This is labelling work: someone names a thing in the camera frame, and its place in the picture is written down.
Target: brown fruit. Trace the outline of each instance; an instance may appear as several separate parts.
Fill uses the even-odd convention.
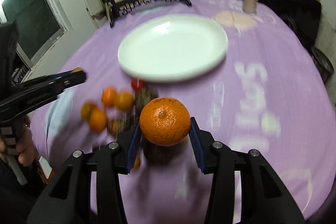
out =
[[[88,121],[91,115],[91,112],[93,109],[95,109],[97,106],[95,103],[92,102],[86,102],[82,105],[81,108],[81,117],[83,120]]]
[[[105,129],[107,121],[106,113],[102,109],[95,108],[90,115],[89,128],[96,133],[100,133]]]
[[[107,130],[117,140],[119,135],[131,129],[134,124],[134,116],[125,119],[109,120]]]
[[[135,113],[140,116],[140,113],[145,105],[147,105],[151,100],[158,97],[156,89],[153,88],[142,88],[135,93],[134,105]]]

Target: human hand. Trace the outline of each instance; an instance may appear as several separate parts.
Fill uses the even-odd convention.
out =
[[[31,165],[37,156],[37,151],[32,140],[32,134],[28,127],[30,126],[30,120],[26,116],[25,118],[25,132],[22,137],[16,143],[16,151],[19,153],[18,161],[23,166],[27,167]],[[0,138],[0,152],[6,151],[6,143]]]

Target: table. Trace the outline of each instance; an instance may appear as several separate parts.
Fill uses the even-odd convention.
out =
[[[197,79],[154,85],[161,97],[180,100],[201,129],[231,149],[256,148],[279,174],[305,218],[322,205],[336,171],[336,120],[327,92],[312,59],[295,34],[268,7],[255,15],[242,12],[241,0],[191,0],[147,5],[110,29],[107,23],[69,59],[62,71],[82,67],[87,82],[38,109],[31,121],[33,140],[57,169],[74,150],[91,152],[113,138],[92,134],[80,119],[85,101],[100,102],[108,85],[130,87],[119,67],[122,38],[137,25],[168,14],[195,14],[217,20],[229,39],[226,60]],[[108,113],[112,118],[116,110]],[[241,191],[236,176],[235,221]],[[147,166],[119,176],[129,224],[203,223],[212,175],[196,166],[192,148],[169,166]],[[95,187],[91,204],[95,205]]]

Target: cherry tomato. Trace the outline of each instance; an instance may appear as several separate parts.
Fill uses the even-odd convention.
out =
[[[131,86],[134,89],[134,91],[141,90],[142,88],[146,87],[146,84],[141,81],[140,79],[132,79]]]

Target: orange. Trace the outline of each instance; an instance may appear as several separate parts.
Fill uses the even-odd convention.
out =
[[[113,104],[121,111],[130,110],[133,106],[133,95],[128,91],[119,92],[113,100]]]
[[[94,108],[89,119],[89,128],[97,133],[102,132],[107,125],[106,113],[99,108]]]
[[[186,107],[174,98],[156,98],[143,108],[140,129],[147,140],[160,146],[181,142],[190,130]]]
[[[81,108],[81,117],[83,120],[89,120],[91,112],[94,108],[96,108],[96,104],[92,102],[86,102],[82,105]]]
[[[139,167],[140,167],[140,156],[139,154],[137,154],[135,161],[134,161],[133,170],[137,170]]]
[[[103,90],[101,95],[101,102],[105,107],[112,107],[114,97],[117,95],[117,91],[114,87],[109,86]]]
[[[71,71],[71,73],[73,73],[73,72],[77,72],[77,71],[82,71],[83,69],[81,68],[81,67],[77,67],[77,68],[75,68],[75,69],[73,69],[72,71]]]

